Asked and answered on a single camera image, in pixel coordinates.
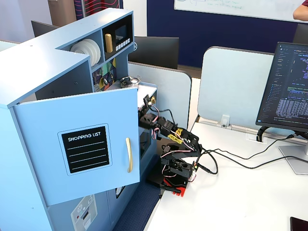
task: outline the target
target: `colorful picture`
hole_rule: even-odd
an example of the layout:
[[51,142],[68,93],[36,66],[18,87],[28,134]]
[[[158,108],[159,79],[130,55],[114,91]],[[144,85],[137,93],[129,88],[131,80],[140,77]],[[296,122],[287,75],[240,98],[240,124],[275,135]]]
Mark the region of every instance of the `colorful picture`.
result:
[[116,81],[116,60],[105,63],[92,73],[92,77],[96,92],[107,90]]

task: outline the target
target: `black robotic arm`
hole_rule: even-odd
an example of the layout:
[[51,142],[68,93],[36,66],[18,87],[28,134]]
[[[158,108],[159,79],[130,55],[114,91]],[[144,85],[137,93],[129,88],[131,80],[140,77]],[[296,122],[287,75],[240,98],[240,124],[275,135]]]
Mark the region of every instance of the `black robotic arm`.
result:
[[[162,189],[173,191],[174,194],[184,195],[189,178],[201,167],[211,172],[198,163],[202,155],[202,145],[199,138],[186,129],[179,128],[178,124],[166,120],[164,117],[148,113],[155,103],[155,98],[147,95],[144,105],[138,109],[139,127],[152,130],[152,133],[161,133],[176,143],[167,144],[161,154],[162,174],[164,182],[160,185]],[[197,157],[196,162],[189,164],[182,160],[186,157]]]

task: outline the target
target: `whiteboard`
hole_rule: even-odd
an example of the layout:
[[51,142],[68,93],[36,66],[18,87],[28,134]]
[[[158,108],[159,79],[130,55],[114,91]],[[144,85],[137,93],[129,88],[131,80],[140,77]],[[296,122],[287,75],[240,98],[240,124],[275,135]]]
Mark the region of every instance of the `whiteboard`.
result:
[[174,9],[299,22],[293,19],[293,12],[303,2],[304,0],[174,0]]

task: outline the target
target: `desk partition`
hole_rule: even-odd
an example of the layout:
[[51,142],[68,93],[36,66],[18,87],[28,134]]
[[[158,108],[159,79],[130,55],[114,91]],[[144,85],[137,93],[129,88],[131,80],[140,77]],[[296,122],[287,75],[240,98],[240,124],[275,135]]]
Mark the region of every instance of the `desk partition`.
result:
[[[259,129],[256,118],[269,76],[273,54],[212,47],[203,57],[198,114],[230,124]],[[291,131],[271,128],[268,132],[289,135]]]

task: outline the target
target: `digital display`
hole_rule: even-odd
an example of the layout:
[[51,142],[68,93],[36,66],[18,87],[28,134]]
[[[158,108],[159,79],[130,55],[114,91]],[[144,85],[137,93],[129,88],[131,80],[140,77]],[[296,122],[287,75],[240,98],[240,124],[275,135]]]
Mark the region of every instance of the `digital display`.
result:
[[115,42],[116,44],[119,44],[120,42],[122,42],[123,40],[126,39],[127,37],[127,28],[126,25],[121,26],[120,28],[116,29],[115,31]]
[[257,124],[308,128],[308,46],[278,43]]

